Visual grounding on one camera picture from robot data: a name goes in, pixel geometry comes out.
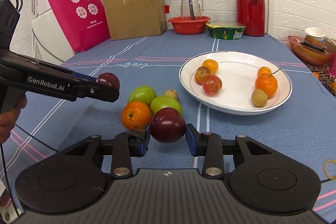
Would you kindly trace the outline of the person's left hand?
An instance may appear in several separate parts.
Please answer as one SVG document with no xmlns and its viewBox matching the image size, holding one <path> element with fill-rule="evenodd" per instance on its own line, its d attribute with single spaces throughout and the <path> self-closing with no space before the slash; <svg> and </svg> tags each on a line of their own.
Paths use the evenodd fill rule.
<svg viewBox="0 0 336 224">
<path fill-rule="evenodd" d="M 21 110 L 27 105 L 27 97 L 23 95 L 13 109 L 4 112 L 0 116 L 0 143 L 3 144 L 9 139 L 11 130 L 19 118 Z"/>
</svg>

